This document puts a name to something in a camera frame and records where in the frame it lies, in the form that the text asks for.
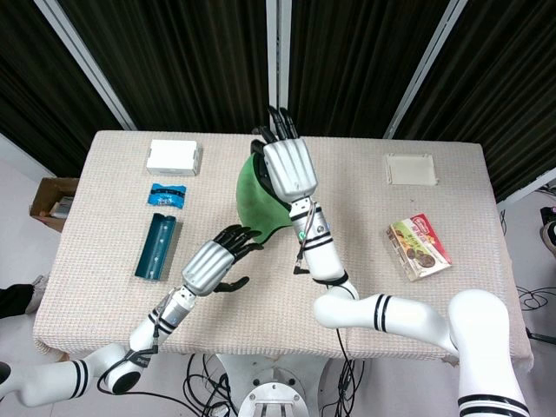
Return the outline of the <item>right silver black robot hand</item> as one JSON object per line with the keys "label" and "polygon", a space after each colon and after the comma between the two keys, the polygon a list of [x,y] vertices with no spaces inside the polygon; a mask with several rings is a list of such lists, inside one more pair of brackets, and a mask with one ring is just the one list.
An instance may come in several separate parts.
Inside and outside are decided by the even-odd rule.
{"label": "right silver black robot hand", "polygon": [[275,131],[260,126],[260,135],[250,144],[255,156],[255,173],[263,188],[281,205],[309,198],[318,186],[314,165],[305,140],[295,127],[288,110],[268,106]]}

